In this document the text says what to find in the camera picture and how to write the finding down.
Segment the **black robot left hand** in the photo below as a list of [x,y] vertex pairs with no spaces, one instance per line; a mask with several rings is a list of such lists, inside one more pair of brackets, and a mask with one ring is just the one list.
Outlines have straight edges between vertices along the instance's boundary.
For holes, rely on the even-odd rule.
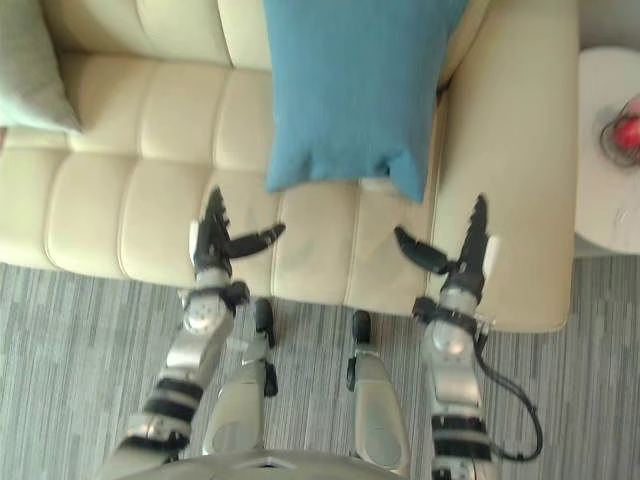
[[228,227],[230,220],[219,187],[209,194],[204,214],[193,220],[189,230],[189,256],[194,275],[210,269],[232,274],[231,261],[258,254],[270,248],[285,232],[284,223],[232,238]]

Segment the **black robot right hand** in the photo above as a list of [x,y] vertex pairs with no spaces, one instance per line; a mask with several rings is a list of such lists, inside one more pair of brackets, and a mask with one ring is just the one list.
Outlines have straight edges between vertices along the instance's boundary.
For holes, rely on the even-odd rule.
[[429,273],[446,275],[446,285],[480,296],[486,280],[484,264],[490,240],[487,225],[487,200],[479,195],[457,259],[449,259],[443,251],[414,238],[401,225],[393,233],[402,255],[411,263]]

